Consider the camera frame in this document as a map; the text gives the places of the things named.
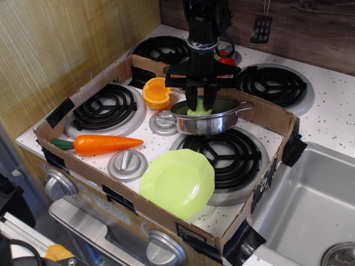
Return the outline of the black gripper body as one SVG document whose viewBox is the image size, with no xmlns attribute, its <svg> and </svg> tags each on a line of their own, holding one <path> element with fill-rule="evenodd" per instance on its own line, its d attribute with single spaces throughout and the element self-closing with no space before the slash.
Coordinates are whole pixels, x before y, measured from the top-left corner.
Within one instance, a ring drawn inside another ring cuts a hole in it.
<svg viewBox="0 0 355 266">
<path fill-rule="evenodd" d="M 224 49 L 217 49 L 212 53 L 198 53 L 193 50 L 187 61 L 165 67 L 165 85 L 185 90 L 186 84 L 204 88 L 209 84 L 216 83 L 217 90 L 235 88 L 241 68 L 215 60 L 215 52 L 220 55 L 220 51 L 224 51 Z M 221 55 L 221 57 L 228 58 L 231 55 L 233 52 L 227 56 Z"/>
</svg>

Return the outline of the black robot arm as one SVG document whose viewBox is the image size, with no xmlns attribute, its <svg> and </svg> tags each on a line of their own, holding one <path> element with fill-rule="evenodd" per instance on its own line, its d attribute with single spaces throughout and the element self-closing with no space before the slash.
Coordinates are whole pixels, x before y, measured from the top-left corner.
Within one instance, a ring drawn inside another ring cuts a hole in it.
<svg viewBox="0 0 355 266">
<path fill-rule="evenodd" d="M 234 42 L 226 33 L 232 13 L 227 1 L 183 1 L 189 24 L 187 61 L 164 68 L 165 84 L 185 91 L 188 108 L 195 111 L 197 90 L 204 90 L 204 108 L 212 109 L 221 88 L 235 88 L 241 69 L 214 58 L 229 58 L 235 51 Z"/>
</svg>

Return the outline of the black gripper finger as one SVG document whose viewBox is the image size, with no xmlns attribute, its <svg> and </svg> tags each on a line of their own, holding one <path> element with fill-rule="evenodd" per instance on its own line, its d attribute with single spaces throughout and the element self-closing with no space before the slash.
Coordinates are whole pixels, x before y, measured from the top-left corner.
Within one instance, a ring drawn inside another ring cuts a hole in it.
<svg viewBox="0 0 355 266">
<path fill-rule="evenodd" d="M 205 110 L 211 110 L 214 104 L 216 93 L 217 93 L 217 84 L 212 83 L 204 87 L 204 107 Z"/>
<path fill-rule="evenodd" d="M 197 106 L 197 87 L 191 84 L 186 84 L 185 96 L 187 106 L 190 110 L 196 110 Z"/>
</svg>

